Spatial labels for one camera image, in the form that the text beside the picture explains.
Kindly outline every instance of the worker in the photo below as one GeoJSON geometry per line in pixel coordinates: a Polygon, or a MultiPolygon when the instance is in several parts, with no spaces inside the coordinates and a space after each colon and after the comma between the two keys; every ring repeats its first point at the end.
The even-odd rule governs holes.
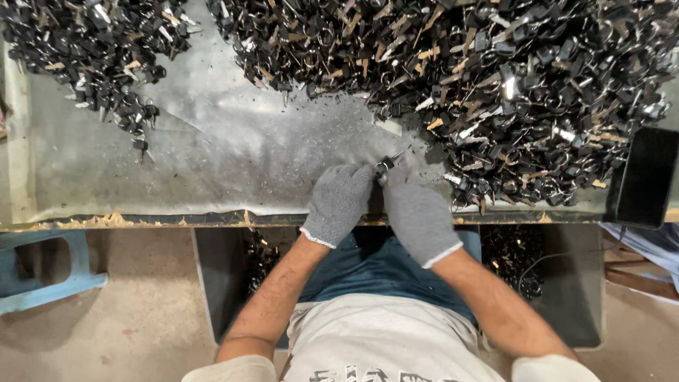
{"type": "Polygon", "coordinates": [[[504,381],[477,357],[474,324],[517,358],[514,382],[598,381],[549,324],[467,254],[434,190],[386,186],[396,237],[367,257],[360,252],[350,233],[374,178],[372,166],[353,164],[321,175],[294,246],[237,316],[216,363],[184,382],[277,381],[274,348],[286,327],[283,381],[504,381]]]}

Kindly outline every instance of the gray knit glove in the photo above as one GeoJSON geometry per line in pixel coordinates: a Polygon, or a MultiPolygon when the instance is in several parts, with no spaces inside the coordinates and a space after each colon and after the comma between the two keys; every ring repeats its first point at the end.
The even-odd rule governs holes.
{"type": "Polygon", "coordinates": [[[309,240],[335,249],[359,222],[373,189],[369,164],[331,167],[318,178],[301,231],[309,240]]]}
{"type": "Polygon", "coordinates": [[[388,186],[384,207],[396,237],[422,268],[462,247],[448,203],[438,192],[414,184],[388,186]]]}

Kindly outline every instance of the metal table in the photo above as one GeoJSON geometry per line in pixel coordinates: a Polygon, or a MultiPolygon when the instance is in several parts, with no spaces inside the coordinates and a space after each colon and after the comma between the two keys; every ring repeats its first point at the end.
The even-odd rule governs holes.
{"type": "MultiPolygon", "coordinates": [[[[167,78],[131,90],[161,109],[147,133],[143,165],[131,136],[109,116],[76,109],[70,90],[48,76],[20,75],[5,60],[4,99],[12,108],[0,143],[0,230],[145,226],[290,226],[307,213],[315,180],[327,167],[376,163],[408,147],[404,172],[444,196],[451,185],[436,150],[407,120],[375,123],[363,100],[332,94],[309,100],[260,90],[242,76],[230,44],[219,36],[203,2],[187,14],[204,32],[173,62],[159,57],[167,78]]],[[[679,83],[665,85],[679,103],[679,83]]],[[[679,108],[663,121],[676,128],[679,108]]],[[[575,207],[507,203],[454,214],[464,223],[599,222],[607,190],[581,190],[575,207]]],[[[674,190],[668,221],[679,221],[674,190]]],[[[365,217],[384,224],[384,216],[365,217]]]]}

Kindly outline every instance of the black phone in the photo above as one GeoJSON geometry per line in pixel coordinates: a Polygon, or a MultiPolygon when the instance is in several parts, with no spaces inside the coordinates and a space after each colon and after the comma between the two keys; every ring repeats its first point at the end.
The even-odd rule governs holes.
{"type": "Polygon", "coordinates": [[[663,225],[678,152],[678,131],[644,127],[636,132],[616,190],[616,222],[650,229],[663,225]]]}

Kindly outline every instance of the white t-shirt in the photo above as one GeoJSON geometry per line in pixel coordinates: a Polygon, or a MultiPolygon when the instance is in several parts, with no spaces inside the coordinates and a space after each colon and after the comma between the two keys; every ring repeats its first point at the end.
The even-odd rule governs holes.
{"type": "MultiPolygon", "coordinates": [[[[291,358],[283,381],[503,382],[477,356],[469,320],[405,297],[347,294],[297,304],[288,328],[291,358]]],[[[276,382],[274,365],[246,355],[199,368],[183,382],[276,382]]],[[[582,364],[562,357],[519,358],[513,382],[597,382],[582,364]]]]}

